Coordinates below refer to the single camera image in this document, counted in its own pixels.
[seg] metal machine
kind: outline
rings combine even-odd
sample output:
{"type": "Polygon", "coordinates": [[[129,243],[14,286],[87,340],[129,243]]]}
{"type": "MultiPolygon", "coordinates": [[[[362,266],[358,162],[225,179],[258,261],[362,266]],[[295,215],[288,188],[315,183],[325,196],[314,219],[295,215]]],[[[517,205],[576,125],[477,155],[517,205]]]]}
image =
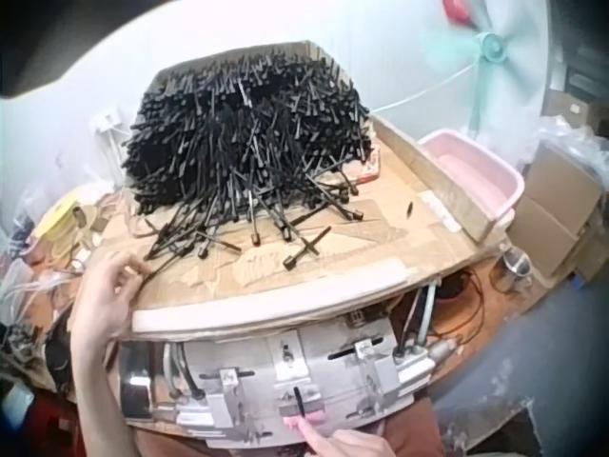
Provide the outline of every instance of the metal machine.
{"type": "MultiPolygon", "coordinates": [[[[387,314],[371,307],[265,336],[166,343],[164,375],[175,402],[154,404],[148,419],[233,449],[299,443],[294,426],[301,415],[325,433],[361,427],[413,403],[457,346],[452,339],[428,347],[418,340],[400,349],[387,314]]],[[[129,408],[123,405],[128,418],[129,408]]]]}

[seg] red fan part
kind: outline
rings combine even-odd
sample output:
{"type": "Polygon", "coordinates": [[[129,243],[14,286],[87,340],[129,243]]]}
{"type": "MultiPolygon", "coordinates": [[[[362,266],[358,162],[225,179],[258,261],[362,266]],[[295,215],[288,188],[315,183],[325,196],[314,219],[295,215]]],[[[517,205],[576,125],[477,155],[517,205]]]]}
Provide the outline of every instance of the red fan part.
{"type": "Polygon", "coordinates": [[[442,0],[442,3],[451,22],[465,26],[471,24],[467,0],[442,0]]]}

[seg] person's arm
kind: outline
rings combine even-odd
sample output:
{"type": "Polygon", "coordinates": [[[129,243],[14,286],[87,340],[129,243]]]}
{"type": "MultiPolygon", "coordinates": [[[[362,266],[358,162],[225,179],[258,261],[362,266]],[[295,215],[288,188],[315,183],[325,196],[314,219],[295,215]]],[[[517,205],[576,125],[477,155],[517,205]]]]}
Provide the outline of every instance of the person's arm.
{"type": "Polygon", "coordinates": [[[139,456],[110,390],[104,354],[108,342],[128,327],[129,304],[147,273],[133,255],[112,253],[87,271],[76,297],[70,350],[88,457],[139,456]]]}

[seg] cardboard box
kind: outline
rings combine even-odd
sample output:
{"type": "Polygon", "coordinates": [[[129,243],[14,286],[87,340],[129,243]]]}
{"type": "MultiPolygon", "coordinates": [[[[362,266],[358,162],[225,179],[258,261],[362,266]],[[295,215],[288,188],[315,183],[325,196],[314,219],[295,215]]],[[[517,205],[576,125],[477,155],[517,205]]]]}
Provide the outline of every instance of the cardboard box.
{"type": "Polygon", "coordinates": [[[587,103],[575,98],[570,93],[550,89],[543,108],[544,116],[562,116],[571,127],[577,129],[588,125],[588,111],[590,107],[587,103]]]}
{"type": "Polygon", "coordinates": [[[609,104],[595,101],[586,103],[570,93],[550,89],[547,93],[544,116],[562,116],[574,129],[590,126],[597,136],[609,138],[609,104]]]}
{"type": "Polygon", "coordinates": [[[594,279],[609,258],[609,243],[607,234],[596,233],[583,244],[576,255],[576,271],[581,278],[589,283],[594,279]]]}
{"type": "Polygon", "coordinates": [[[609,138],[609,104],[601,102],[590,104],[587,124],[595,135],[609,138]]]}
{"type": "Polygon", "coordinates": [[[526,194],[516,207],[516,217],[507,231],[512,243],[523,249],[533,266],[546,277],[569,256],[578,243],[574,236],[544,207],[526,194]]]}
{"type": "Polygon", "coordinates": [[[579,236],[603,192],[602,186],[568,154],[545,141],[526,175],[524,194],[579,236]]]}

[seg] pink plastic basin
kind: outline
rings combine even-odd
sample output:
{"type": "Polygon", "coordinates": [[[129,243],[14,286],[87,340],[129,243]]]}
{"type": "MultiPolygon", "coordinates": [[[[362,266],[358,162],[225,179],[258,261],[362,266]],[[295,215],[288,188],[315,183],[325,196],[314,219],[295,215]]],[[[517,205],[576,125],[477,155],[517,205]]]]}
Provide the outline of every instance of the pink plastic basin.
{"type": "Polygon", "coordinates": [[[500,219],[521,198],[522,176],[493,152],[461,133],[437,130],[420,143],[438,166],[494,219],[500,219]]]}

